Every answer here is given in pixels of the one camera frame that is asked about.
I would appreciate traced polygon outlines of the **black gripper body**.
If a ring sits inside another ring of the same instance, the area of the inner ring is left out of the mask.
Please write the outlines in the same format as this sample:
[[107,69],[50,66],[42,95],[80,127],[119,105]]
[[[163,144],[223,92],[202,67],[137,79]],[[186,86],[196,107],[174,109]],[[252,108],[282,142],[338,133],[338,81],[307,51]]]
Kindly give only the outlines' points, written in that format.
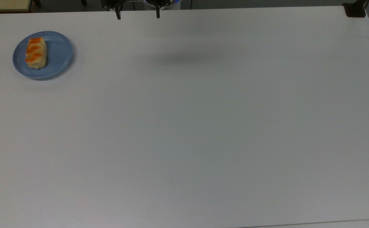
[[[101,6],[106,9],[120,9],[121,6],[125,4],[125,2],[134,1],[134,0],[102,0]],[[172,0],[140,0],[145,2],[145,4],[150,5],[153,8],[164,9],[170,5],[172,5]]]

